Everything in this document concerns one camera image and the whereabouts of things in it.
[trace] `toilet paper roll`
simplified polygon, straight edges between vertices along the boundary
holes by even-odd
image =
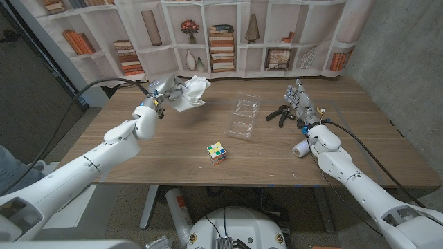
[[[303,157],[308,152],[310,152],[310,149],[306,138],[299,142],[296,146],[292,147],[292,153],[297,157]]]

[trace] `vase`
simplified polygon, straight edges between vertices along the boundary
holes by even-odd
[[[186,66],[191,71],[195,70],[195,67],[197,66],[197,63],[195,62],[195,58],[192,55],[191,51],[189,51],[189,49],[188,49],[188,52],[186,52]]]
[[[205,71],[205,66],[203,65],[203,62],[201,62],[200,57],[197,59],[197,65],[195,66],[195,69],[202,73]]]
[[[194,34],[193,34],[193,33],[189,33],[189,43],[190,43],[190,44],[195,44],[195,43],[197,43],[197,42],[195,41],[195,37],[194,37]]]
[[[258,33],[258,25],[257,25],[257,17],[255,14],[251,15],[251,19],[249,20],[248,30],[246,31],[245,39],[248,40],[248,43],[255,43],[255,40],[260,38]]]

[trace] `flower vase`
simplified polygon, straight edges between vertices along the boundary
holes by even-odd
[[[189,43],[190,44],[196,44],[197,41],[195,41],[195,37],[193,33],[189,33]]]
[[[197,65],[196,65],[195,69],[199,72],[202,72],[202,73],[205,71],[205,66],[203,65],[203,62],[201,62],[200,57],[197,59]]]
[[[189,68],[189,70],[193,71],[195,70],[195,67],[197,66],[196,62],[195,62],[195,57],[192,55],[191,51],[186,52],[186,66]]]

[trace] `clear plastic container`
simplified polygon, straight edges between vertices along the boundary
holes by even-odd
[[[251,139],[261,101],[262,97],[259,95],[238,93],[233,104],[233,114],[224,128],[224,133],[236,138]]]

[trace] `white robot body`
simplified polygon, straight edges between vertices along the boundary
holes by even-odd
[[[226,207],[224,212],[227,237],[232,238],[233,241],[239,239],[250,249],[286,248],[281,229],[261,212],[247,207]],[[223,208],[212,211],[206,216],[220,232],[221,237],[226,237]],[[210,222],[206,217],[203,217],[195,223],[190,231],[190,237],[195,236],[195,241],[191,242],[190,239],[187,249],[218,248],[217,238],[219,235]]]

